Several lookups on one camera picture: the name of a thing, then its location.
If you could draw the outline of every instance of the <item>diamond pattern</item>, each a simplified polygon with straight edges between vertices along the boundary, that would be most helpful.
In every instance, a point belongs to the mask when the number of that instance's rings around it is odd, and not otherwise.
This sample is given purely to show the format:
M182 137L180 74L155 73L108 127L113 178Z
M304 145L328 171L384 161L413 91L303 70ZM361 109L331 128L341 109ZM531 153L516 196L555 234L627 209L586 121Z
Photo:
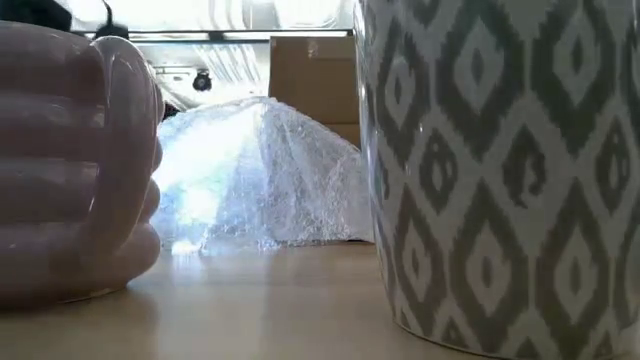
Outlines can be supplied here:
M496 352L528 305L527 258L487 185L480 182L454 240L451 291L482 349ZM489 268L489 281L476 277Z
M405 186L394 242L398 285L420 322L424 336L431 336L434 314L446 295L443 254L424 215Z
M384 233L382 228L382 220L374 212L374 236L376 238L376 244L378 244L378 257L380 259L380 267L382 269L382 278L384 279L384 285L386 288L387 298L389 304L391 304L391 312L395 317L395 307L393 306L393 296L396 293L396 271L392 262L391 245L389 239Z
M420 185L437 213L447 206L457 181L456 156L442 134L433 129L420 164Z
M527 208L523 199L527 195L539 196L547 182L545 156L531 131L526 127L516 135L509 154L502 164L503 182L511 201L516 206Z
M629 29L622 46L622 69L620 71L620 88L625 98L632 119L640 119L640 49L635 21ZM636 143L640 143L640 123L632 121Z
M493 0L464 0L437 60L436 97L480 160L524 88L524 45Z
M378 126L402 168L411 154L420 119L430 108L429 99L428 66L413 38L403 35L394 19L378 73L375 105Z
M500 358L628 351L636 24L602 0L360 2L377 33L357 46L372 196L394 204L374 221L396 322Z
M572 262L589 279L579 292L571 287ZM577 359L609 302L609 263L600 228L580 183L574 181L557 222L536 260L538 311L564 359Z
M387 167L382 162L380 154L376 157L374 171L378 174L374 178L374 192L376 193L378 201L382 203L382 201L389 198L389 170L387 170Z
M637 241L638 227L640 225L640 197L636 199L631 212L628 227L624 233L624 240L616 257L615 281L613 286L613 311L620 330L633 326L638 321L638 304L631 301L628 290L629 282L629 253L631 245Z
M629 148L618 119L614 119L596 157L595 171L600 196L609 213L613 213L620 205L631 177Z
M533 41L531 88L573 156L615 88L615 42L595 1L556 2Z

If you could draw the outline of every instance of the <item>table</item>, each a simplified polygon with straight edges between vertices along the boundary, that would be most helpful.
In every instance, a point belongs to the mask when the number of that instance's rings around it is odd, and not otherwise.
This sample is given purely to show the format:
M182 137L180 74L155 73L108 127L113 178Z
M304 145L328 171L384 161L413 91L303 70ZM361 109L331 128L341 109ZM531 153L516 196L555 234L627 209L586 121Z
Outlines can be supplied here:
M369 244L163 254L128 290L1 315L0 359L479 359L394 325L379 274Z

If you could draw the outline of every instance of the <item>plastic wrap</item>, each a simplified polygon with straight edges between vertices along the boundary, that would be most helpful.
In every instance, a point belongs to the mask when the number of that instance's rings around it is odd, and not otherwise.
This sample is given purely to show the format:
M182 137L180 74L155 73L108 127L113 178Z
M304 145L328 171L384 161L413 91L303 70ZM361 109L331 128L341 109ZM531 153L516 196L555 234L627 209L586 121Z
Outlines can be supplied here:
M176 251L269 249L372 239L360 151L269 98L165 121L151 222Z

